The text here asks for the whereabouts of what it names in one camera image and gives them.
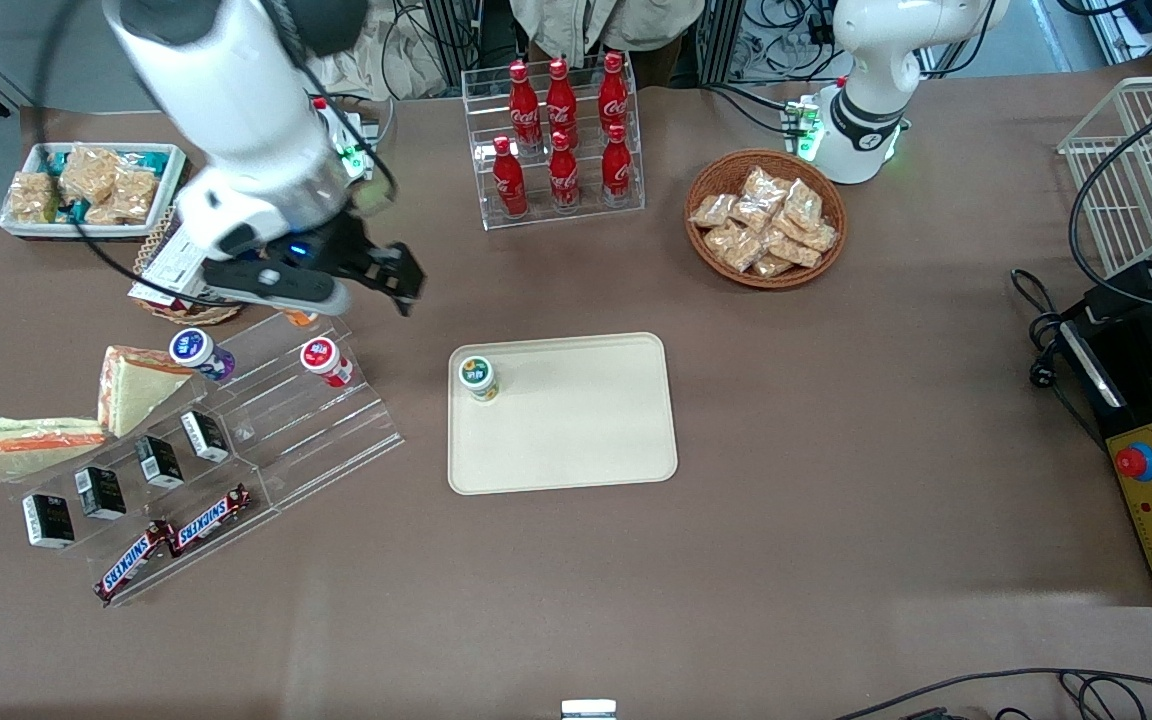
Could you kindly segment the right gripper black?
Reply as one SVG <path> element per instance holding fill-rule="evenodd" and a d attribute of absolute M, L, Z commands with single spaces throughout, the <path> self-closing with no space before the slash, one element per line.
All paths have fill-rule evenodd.
<path fill-rule="evenodd" d="M 351 214 L 338 214 L 316 228 L 316 270 L 358 285 L 382 287 L 402 316 L 414 313 L 426 279 L 411 247 L 376 245 L 366 225 Z"/>

